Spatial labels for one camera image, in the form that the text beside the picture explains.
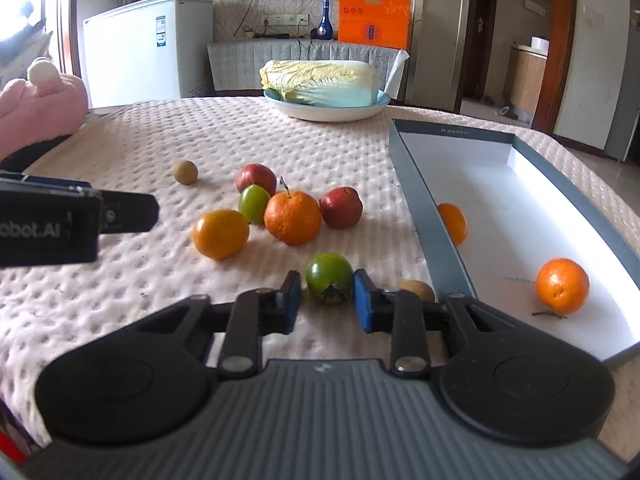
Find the white refrigerator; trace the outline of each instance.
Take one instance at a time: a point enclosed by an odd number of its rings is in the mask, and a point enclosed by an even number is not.
[[[142,0],[84,20],[93,108],[211,95],[213,0]]]

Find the white pom-pom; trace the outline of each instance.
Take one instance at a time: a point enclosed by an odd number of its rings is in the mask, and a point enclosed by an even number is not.
[[[38,86],[44,82],[52,79],[59,79],[60,72],[56,66],[48,59],[38,58],[36,59],[27,70],[27,79],[35,86]]]

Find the wall outlet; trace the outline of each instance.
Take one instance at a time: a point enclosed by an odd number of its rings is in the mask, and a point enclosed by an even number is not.
[[[582,13],[590,27],[599,28],[604,25],[604,16],[586,4],[582,6]]]
[[[263,14],[261,23],[269,27],[297,25],[295,14]]]
[[[541,6],[540,4],[537,4],[532,0],[524,0],[524,8],[530,10],[531,12],[535,12],[536,14],[539,14],[543,18],[546,16],[545,7]]]
[[[300,27],[307,27],[309,25],[309,15],[308,14],[297,14],[296,15],[296,26],[300,24]]]

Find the metal screw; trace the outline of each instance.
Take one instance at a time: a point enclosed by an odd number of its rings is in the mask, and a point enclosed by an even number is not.
[[[242,372],[247,371],[253,365],[254,362],[243,355],[232,355],[231,357],[227,357],[224,361],[222,361],[222,369],[234,374],[241,374]]]
[[[396,360],[396,370],[400,372],[416,373],[427,367],[427,361],[417,355],[405,355]]]

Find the white plate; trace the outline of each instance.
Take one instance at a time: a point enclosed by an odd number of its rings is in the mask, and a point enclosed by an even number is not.
[[[378,90],[378,100],[376,104],[371,106],[360,106],[353,108],[339,108],[327,106],[299,105],[296,103],[286,103],[279,99],[276,91],[266,89],[264,96],[267,101],[289,117],[295,117],[304,121],[313,121],[316,123],[349,123],[351,121],[359,121],[368,117],[379,114],[385,106],[389,104],[391,98],[382,90]]]

